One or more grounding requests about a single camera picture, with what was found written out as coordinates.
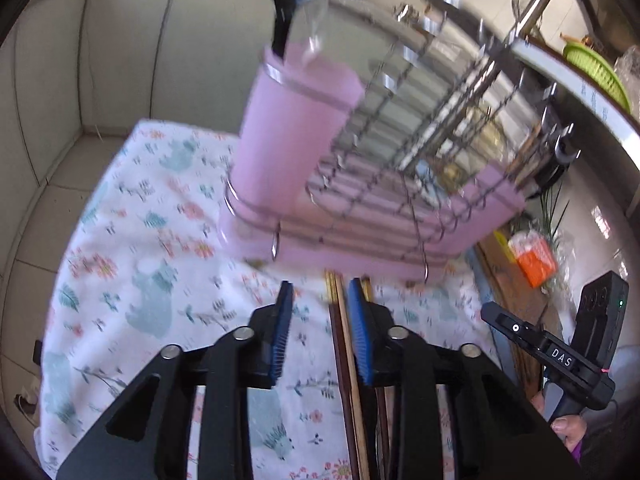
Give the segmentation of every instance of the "tablecloth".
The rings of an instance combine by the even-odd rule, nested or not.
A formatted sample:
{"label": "tablecloth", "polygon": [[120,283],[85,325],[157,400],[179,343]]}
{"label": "tablecloth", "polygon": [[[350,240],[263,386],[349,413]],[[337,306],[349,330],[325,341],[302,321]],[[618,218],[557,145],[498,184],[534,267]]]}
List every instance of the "tablecloth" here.
{"label": "tablecloth", "polygon": [[[250,392],[254,476],[350,478],[321,269],[257,270],[219,249],[216,219],[237,142],[202,128],[142,121],[87,203],[60,264],[44,339],[36,446],[52,478],[163,346],[212,345],[273,303],[281,280],[295,287],[293,317],[277,386]],[[464,258],[449,263],[438,286],[372,284],[396,323],[440,346],[474,342],[496,359]],[[188,478],[196,478],[201,408],[202,389]],[[447,420],[444,412],[444,426]],[[443,436],[450,476],[450,436]]]}

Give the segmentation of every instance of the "table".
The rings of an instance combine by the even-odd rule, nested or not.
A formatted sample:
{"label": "table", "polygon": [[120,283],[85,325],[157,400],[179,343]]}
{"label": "table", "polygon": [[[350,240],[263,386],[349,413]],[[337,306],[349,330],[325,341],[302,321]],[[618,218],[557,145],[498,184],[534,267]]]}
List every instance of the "table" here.
{"label": "table", "polygon": [[[52,478],[163,346],[212,345],[273,303],[281,280],[295,287],[294,309],[282,377],[273,390],[249,394],[254,476],[351,477],[322,270],[257,270],[219,249],[216,219],[237,142],[202,128],[142,121],[87,203],[58,271],[44,339],[36,443]],[[464,258],[450,262],[438,286],[372,284],[395,321],[429,343],[473,342],[497,360]],[[197,476],[202,397],[200,389],[188,478]],[[278,427],[285,434],[274,438]],[[450,477],[446,431],[443,440]]]}

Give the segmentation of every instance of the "person's finger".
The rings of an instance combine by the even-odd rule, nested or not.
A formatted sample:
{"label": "person's finger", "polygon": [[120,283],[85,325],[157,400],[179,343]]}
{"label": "person's finger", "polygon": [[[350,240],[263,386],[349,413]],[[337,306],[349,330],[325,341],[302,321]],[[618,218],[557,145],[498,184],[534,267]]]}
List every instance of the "person's finger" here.
{"label": "person's finger", "polygon": [[545,397],[542,395],[542,392],[538,392],[536,393],[532,398],[531,398],[531,403],[533,404],[533,407],[536,409],[536,411],[542,415],[545,411]]}
{"label": "person's finger", "polygon": [[580,415],[567,415],[556,418],[551,429],[559,435],[565,435],[564,445],[573,451],[587,432],[587,422]]}

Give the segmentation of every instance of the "green plastic colander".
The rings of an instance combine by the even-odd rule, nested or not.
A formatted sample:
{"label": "green plastic colander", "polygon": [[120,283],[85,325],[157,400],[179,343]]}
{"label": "green plastic colander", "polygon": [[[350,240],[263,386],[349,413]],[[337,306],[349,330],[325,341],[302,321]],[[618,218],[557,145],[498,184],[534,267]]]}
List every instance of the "green plastic colander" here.
{"label": "green plastic colander", "polygon": [[600,54],[575,41],[568,41],[562,54],[566,60],[584,70],[614,101],[631,112],[629,96],[611,65]]}

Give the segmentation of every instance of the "orange object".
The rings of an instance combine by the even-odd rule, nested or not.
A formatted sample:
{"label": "orange object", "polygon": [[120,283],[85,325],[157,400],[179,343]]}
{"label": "orange object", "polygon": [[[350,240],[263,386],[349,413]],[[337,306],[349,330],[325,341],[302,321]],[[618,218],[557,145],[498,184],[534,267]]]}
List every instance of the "orange object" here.
{"label": "orange object", "polygon": [[558,270],[549,244],[536,231],[514,234],[509,240],[509,248],[533,288],[545,283]]}

